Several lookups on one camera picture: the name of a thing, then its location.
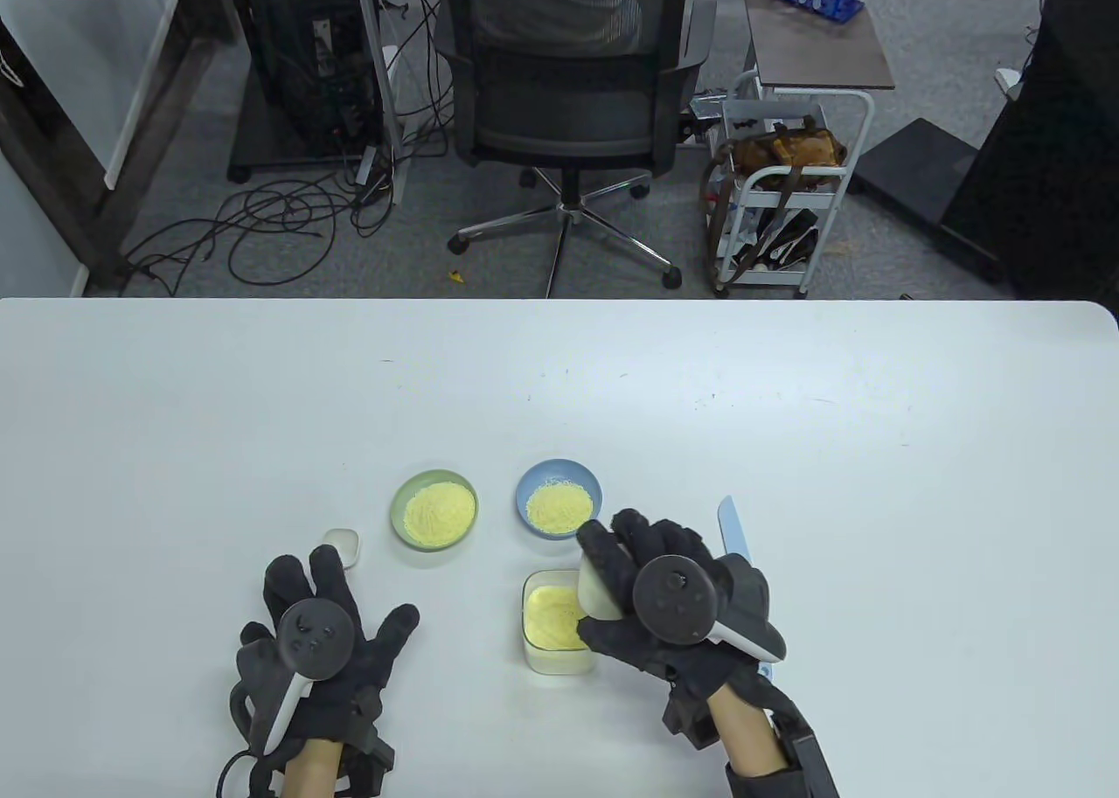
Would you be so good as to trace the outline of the person's left hand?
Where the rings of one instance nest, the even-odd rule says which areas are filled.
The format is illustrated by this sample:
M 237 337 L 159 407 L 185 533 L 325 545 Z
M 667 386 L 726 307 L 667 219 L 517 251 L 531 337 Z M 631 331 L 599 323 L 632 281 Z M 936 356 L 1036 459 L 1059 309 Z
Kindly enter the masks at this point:
M 323 739 L 367 749 L 399 651 L 419 626 L 415 605 L 398 605 L 366 637 L 336 547 L 308 563 L 284 554 L 265 570 L 262 597 L 271 626 L 239 633 L 234 723 L 252 754 L 291 759 Z

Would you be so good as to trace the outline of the person's right hand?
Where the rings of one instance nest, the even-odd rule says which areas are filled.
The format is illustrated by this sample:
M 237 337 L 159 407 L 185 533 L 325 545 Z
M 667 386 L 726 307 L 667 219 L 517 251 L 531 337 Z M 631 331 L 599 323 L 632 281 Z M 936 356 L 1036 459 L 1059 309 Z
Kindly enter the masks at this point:
M 649 523 L 632 508 L 615 513 L 609 527 L 584 523 L 577 542 L 623 612 L 619 620 L 580 619 L 577 635 L 591 650 L 694 701 L 730 686 L 756 707 L 784 706 L 759 672 L 763 663 L 783 661 L 787 647 L 768 621 L 767 578 L 747 558 L 712 557 L 696 531 Z

